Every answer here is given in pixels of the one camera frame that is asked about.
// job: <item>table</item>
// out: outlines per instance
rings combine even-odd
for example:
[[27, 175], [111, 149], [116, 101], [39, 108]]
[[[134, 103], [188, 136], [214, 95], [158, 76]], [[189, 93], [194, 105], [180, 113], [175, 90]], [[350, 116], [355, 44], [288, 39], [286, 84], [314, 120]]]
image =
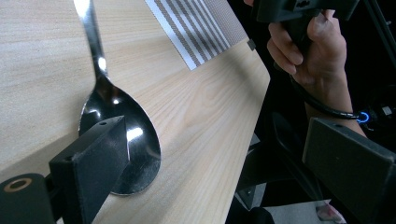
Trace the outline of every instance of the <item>table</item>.
[[[151, 118], [163, 161], [95, 223], [223, 223], [269, 83], [245, 39], [190, 71], [144, 0], [95, 2], [108, 72]], [[0, 181], [49, 173], [94, 84], [73, 1], [0, 3]]]

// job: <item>metal spoon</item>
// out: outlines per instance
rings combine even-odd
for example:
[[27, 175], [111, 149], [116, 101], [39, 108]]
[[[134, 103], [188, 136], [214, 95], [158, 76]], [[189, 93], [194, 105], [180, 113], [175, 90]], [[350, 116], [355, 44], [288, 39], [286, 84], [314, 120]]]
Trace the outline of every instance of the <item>metal spoon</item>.
[[161, 164], [158, 136], [143, 108], [107, 77], [92, 0], [74, 0], [74, 3], [90, 44], [96, 77], [95, 87], [82, 108], [78, 133], [82, 135], [101, 120], [125, 117], [130, 163], [112, 192], [133, 194], [148, 186], [158, 174]]

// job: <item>striped placemat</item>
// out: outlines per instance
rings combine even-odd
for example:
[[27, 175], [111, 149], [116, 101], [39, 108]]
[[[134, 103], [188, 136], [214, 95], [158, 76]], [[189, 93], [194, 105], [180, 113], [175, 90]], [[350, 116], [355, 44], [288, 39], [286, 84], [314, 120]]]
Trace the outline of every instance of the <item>striped placemat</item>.
[[248, 37], [227, 0], [146, 3], [190, 70]]

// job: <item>wood grain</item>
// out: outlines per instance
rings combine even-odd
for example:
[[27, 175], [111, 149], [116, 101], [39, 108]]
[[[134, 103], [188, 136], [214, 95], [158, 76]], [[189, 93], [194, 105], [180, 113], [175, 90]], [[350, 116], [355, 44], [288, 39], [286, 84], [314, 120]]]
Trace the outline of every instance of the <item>wood grain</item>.
[[[95, 2], [111, 80], [151, 118], [154, 182], [110, 195], [95, 223], [223, 223], [269, 82], [248, 40], [190, 71], [144, 0]], [[0, 181], [49, 172], [93, 87], [73, 1], [0, 2]]]

